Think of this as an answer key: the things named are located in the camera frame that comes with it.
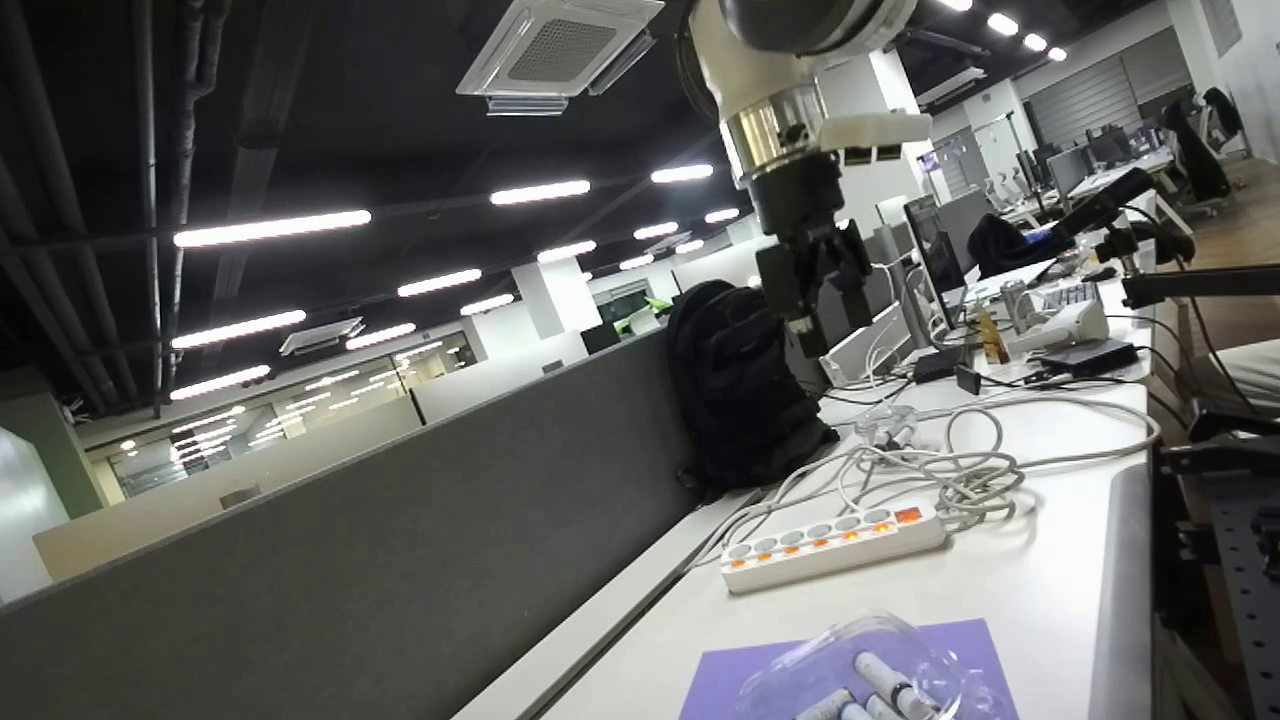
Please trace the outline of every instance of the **person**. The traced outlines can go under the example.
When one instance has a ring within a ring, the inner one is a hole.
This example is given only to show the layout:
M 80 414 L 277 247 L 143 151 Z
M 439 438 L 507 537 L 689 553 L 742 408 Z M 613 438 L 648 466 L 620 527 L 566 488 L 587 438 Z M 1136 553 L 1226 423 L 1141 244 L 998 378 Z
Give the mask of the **person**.
M 1179 169 L 1185 169 L 1185 176 L 1191 183 L 1191 199 L 1208 205 L 1208 199 L 1230 194 L 1223 164 L 1204 147 L 1204 139 L 1195 137 L 1185 104 L 1166 104 L 1162 128 L 1175 139 L 1172 157 L 1179 161 Z

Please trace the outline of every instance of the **window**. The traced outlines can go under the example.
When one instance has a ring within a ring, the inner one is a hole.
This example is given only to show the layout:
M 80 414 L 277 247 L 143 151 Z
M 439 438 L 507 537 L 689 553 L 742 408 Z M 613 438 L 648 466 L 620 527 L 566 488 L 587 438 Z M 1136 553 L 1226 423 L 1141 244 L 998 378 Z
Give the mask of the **window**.
M 1226 54 L 1244 31 L 1240 31 L 1240 14 L 1235 14 L 1235 0 L 1201 0 L 1216 54 Z

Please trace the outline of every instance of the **white desk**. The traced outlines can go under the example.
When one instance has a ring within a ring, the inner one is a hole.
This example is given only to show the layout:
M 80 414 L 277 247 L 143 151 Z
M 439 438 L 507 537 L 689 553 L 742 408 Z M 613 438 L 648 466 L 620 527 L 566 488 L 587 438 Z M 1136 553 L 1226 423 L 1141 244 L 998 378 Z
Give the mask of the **white desk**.
M 1141 384 L 1081 392 L 1128 408 Z M 913 389 L 915 408 L 972 402 L 952 378 Z M 1143 437 L 1128 414 L 1063 402 L 1002 408 L 1002 448 L 1037 460 L 1117 448 Z M 964 448 L 986 448 L 980 421 L 958 423 Z M 986 621 L 1012 699 L 1029 720 L 1147 717 L 1151 710 L 1151 598 L 1147 598 L 1147 460 L 1069 465 L 1029 474 L 1037 520 L 972 527 L 948 553 L 840 570 L 756 597 L 728 597 L 717 569 L 685 575 L 654 606 L 590 665 L 549 717 L 679 717 L 694 665 L 710 647 L 811 638 L 856 617 L 894 612 L 913 624 Z M 765 532 L 833 516 L 843 494 L 777 510 Z
M 1159 179 L 1172 169 L 1172 151 L 1147 151 L 1147 157 L 1141 157 L 1133 164 L 1094 170 L 1082 183 L 1075 183 L 1069 194 L 1081 205 L 1081 199 L 1103 191 L 1109 183 L 1117 183 L 1122 170 L 1136 170 L 1136 169 Z

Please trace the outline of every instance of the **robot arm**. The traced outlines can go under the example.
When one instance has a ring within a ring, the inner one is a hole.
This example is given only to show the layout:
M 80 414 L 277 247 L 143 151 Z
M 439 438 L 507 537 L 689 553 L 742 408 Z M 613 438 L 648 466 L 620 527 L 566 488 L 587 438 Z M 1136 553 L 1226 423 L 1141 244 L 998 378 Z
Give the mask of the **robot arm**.
M 689 14 L 734 183 L 780 239 L 756 256 L 765 294 L 805 355 L 868 322 L 865 244 L 856 227 L 837 227 L 840 161 L 894 157 L 904 139 L 928 139 L 921 117 L 828 117 L 815 77 L 882 48 L 913 12 L 915 0 L 694 0 Z

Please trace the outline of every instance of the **gray partition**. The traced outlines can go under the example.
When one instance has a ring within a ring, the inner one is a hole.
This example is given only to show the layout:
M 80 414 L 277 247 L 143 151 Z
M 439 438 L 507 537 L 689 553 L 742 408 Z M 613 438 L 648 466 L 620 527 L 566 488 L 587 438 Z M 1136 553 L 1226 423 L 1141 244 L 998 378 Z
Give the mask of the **gray partition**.
M 0 612 L 0 717 L 448 717 L 672 527 L 664 336 Z

